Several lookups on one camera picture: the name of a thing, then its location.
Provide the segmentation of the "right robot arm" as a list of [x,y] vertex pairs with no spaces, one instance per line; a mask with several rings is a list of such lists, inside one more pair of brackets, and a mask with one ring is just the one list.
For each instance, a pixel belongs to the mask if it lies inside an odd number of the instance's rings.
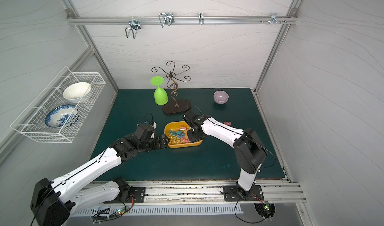
[[234,149],[236,160],[241,168],[237,188],[248,194],[253,189],[257,173],[269,154],[256,131],[251,128],[236,129],[209,115],[196,115],[191,110],[183,115],[183,119],[191,128],[187,131],[190,142],[194,143],[212,136]]

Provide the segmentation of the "yellow plastic storage box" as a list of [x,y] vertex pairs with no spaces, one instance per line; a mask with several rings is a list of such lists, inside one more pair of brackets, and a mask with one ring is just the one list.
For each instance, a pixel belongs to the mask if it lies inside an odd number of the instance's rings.
[[171,122],[165,126],[164,133],[170,139],[169,147],[172,149],[199,146],[203,141],[192,141],[188,135],[191,129],[184,121]]

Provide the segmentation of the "bronze wire cup stand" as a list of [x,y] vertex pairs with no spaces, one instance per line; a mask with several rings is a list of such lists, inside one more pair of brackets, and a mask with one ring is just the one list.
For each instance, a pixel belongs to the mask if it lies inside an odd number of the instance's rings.
[[161,88],[163,88],[168,95],[168,103],[163,105],[163,112],[166,115],[174,115],[179,113],[184,113],[187,110],[191,108],[191,102],[187,99],[178,99],[178,89],[179,84],[178,82],[189,82],[191,80],[190,76],[184,76],[183,79],[179,79],[178,76],[180,74],[186,73],[190,70],[190,66],[183,65],[182,69],[183,71],[180,73],[175,73],[176,63],[173,61],[168,61],[166,63],[167,66],[172,66],[172,69],[169,72],[166,72],[161,67],[153,67],[151,69],[152,73],[157,73],[159,70],[165,73],[165,76],[162,76],[164,78],[164,83],[161,85]]

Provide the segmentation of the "green plastic goblet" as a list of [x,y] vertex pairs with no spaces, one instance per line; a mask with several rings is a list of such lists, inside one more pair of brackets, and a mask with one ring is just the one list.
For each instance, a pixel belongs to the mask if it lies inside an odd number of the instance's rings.
[[154,92],[155,103],[160,106],[167,104],[169,101],[167,92],[161,88],[164,81],[164,78],[160,76],[156,76],[151,79],[151,84],[157,87]]

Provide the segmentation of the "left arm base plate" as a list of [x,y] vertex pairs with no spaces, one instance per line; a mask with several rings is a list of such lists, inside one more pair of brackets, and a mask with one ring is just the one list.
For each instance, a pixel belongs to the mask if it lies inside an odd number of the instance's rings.
[[130,187],[129,190],[124,189],[118,196],[111,201],[104,201],[104,204],[118,204],[118,203],[143,203],[145,200],[146,188],[145,187]]

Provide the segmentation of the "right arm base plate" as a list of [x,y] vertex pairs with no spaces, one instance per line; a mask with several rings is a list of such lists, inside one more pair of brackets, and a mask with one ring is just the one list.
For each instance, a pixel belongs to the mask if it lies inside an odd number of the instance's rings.
[[259,185],[253,185],[249,191],[243,190],[240,186],[221,186],[220,193],[224,195],[225,202],[263,202],[264,193],[262,187]]

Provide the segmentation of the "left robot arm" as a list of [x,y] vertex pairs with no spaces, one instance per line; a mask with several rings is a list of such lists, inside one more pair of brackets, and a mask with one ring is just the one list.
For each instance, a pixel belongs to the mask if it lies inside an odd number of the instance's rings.
[[78,211],[98,203],[125,202],[133,191],[121,177],[88,190],[84,187],[139,153],[165,149],[169,142],[165,134],[157,135],[156,123],[142,123],[134,133],[112,142],[77,169],[51,181],[47,178],[40,180],[35,185],[31,201],[32,221],[39,226],[61,226]]

